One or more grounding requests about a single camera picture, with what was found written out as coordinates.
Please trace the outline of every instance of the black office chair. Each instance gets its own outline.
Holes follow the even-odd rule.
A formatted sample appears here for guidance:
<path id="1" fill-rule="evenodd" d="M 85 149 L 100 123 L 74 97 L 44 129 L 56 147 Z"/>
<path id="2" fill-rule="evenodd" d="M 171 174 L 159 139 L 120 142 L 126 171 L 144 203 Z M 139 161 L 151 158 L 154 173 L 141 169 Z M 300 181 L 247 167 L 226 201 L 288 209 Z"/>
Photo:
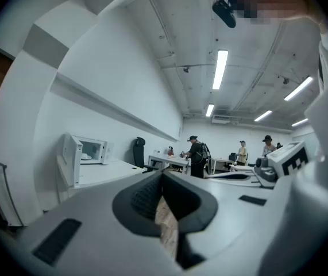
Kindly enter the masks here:
<path id="1" fill-rule="evenodd" d="M 153 170 L 158 170 L 159 168 L 153 166 L 148 166 L 145 164 L 144 159 L 144 145 L 146 144 L 145 139 L 137 137 L 136 142 L 133 145 L 133 158 L 134 158 L 134 165 L 140 168 L 147 168 L 147 172 L 152 172 Z"/>
<path id="2" fill-rule="evenodd" d="M 235 162 L 237 160 L 237 154 L 235 152 L 232 152 L 229 155 L 229 160 L 232 160 L 233 162 Z"/>
<path id="3" fill-rule="evenodd" d="M 229 155 L 229 160 L 232 160 L 233 162 L 236 162 L 237 160 L 237 154 L 235 152 L 232 152 L 230 155 Z M 230 171 L 230 165 L 227 164 L 225 166 L 225 168 L 227 168 L 228 171 Z"/>

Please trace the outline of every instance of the black vent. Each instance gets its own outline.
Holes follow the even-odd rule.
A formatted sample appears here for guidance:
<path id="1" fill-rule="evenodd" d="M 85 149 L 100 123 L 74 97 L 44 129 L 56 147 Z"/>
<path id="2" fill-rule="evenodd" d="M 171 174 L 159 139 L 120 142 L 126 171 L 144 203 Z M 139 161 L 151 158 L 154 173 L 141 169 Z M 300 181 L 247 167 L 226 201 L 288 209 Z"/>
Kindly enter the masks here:
<path id="1" fill-rule="evenodd" d="M 246 202 L 250 202 L 251 204 L 261 205 L 261 206 L 264 206 L 265 203 L 267 202 L 267 200 L 264 200 L 262 198 L 252 197 L 248 195 L 243 195 L 239 199 Z"/>
<path id="2" fill-rule="evenodd" d="M 81 222 L 66 219 L 33 251 L 33 255 L 53 266 L 81 226 Z"/>
<path id="3" fill-rule="evenodd" d="M 133 193 L 132 208 L 142 217 L 154 221 L 161 196 L 160 177 L 157 177 Z"/>

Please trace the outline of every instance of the ceiling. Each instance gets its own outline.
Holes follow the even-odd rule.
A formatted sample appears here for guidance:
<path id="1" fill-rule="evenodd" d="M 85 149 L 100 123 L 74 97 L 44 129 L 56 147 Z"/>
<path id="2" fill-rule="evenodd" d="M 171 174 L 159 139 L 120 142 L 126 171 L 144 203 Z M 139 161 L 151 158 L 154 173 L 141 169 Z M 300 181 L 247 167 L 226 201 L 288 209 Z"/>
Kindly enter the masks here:
<path id="1" fill-rule="evenodd" d="M 126 8 L 185 118 L 204 118 L 214 103 L 213 117 L 233 125 L 292 130 L 319 92 L 318 27 L 307 19 L 254 24 L 238 18 L 230 29 L 212 12 L 213 1 L 137 0 Z M 212 90 L 218 50 L 229 57 L 221 88 Z M 307 76 L 315 80 L 284 101 Z M 255 123 L 267 110 L 273 113 Z"/>

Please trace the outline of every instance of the hat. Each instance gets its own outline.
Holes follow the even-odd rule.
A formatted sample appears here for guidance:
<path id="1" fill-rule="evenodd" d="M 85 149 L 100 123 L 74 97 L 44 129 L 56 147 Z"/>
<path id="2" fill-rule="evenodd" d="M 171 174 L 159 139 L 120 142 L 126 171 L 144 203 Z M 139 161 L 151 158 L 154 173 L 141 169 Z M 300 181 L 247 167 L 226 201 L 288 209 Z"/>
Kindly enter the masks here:
<path id="1" fill-rule="evenodd" d="M 265 139 L 262 140 L 262 142 L 266 142 L 266 141 L 272 141 L 272 138 L 270 135 L 266 135 Z"/>

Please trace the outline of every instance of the black pants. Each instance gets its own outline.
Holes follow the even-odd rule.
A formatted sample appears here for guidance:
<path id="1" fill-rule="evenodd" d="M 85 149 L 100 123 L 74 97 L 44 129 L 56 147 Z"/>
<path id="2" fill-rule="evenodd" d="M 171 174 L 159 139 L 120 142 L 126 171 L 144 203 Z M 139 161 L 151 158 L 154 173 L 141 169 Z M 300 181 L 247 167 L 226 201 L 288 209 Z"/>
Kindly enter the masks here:
<path id="1" fill-rule="evenodd" d="M 203 178 L 203 167 L 206 164 L 206 160 L 202 160 L 199 163 L 192 163 L 191 164 L 191 176 L 197 178 Z"/>

